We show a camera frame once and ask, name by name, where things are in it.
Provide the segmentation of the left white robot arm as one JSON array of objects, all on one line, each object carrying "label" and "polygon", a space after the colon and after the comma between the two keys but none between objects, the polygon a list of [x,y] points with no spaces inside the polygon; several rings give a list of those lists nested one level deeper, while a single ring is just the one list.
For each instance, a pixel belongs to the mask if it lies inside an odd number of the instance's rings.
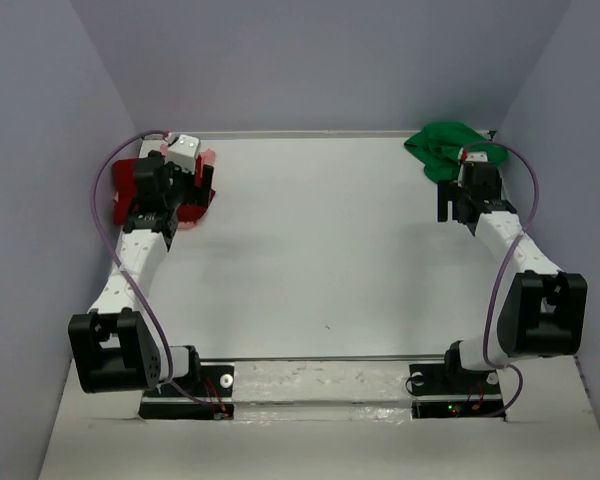
[{"label": "left white robot arm", "polygon": [[146,157],[113,165],[121,232],[105,286],[68,325],[80,385],[89,394],[149,391],[168,383],[189,395],[201,383],[192,346],[169,345],[146,297],[181,224],[194,224],[215,195],[214,168],[194,137],[183,137]]}]

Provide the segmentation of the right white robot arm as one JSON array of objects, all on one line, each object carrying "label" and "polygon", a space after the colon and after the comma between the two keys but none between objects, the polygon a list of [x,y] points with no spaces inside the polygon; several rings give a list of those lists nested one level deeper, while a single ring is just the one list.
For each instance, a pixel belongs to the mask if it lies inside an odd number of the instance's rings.
[{"label": "right white robot arm", "polygon": [[587,282],[552,262],[526,233],[502,196],[494,164],[465,161],[457,179],[439,183],[438,219],[466,226],[500,264],[483,333],[454,342],[445,353],[440,379],[448,390],[462,392],[477,372],[508,367],[517,359],[578,352]]}]

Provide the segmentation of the green t shirt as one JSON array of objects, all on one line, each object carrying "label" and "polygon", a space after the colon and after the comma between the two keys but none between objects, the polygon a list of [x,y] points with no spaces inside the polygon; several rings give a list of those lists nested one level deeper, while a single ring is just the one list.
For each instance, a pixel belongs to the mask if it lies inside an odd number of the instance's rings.
[{"label": "green t shirt", "polygon": [[455,180],[460,171],[460,150],[485,139],[463,123],[434,122],[406,139],[404,147],[423,164],[425,176],[438,183]]}]

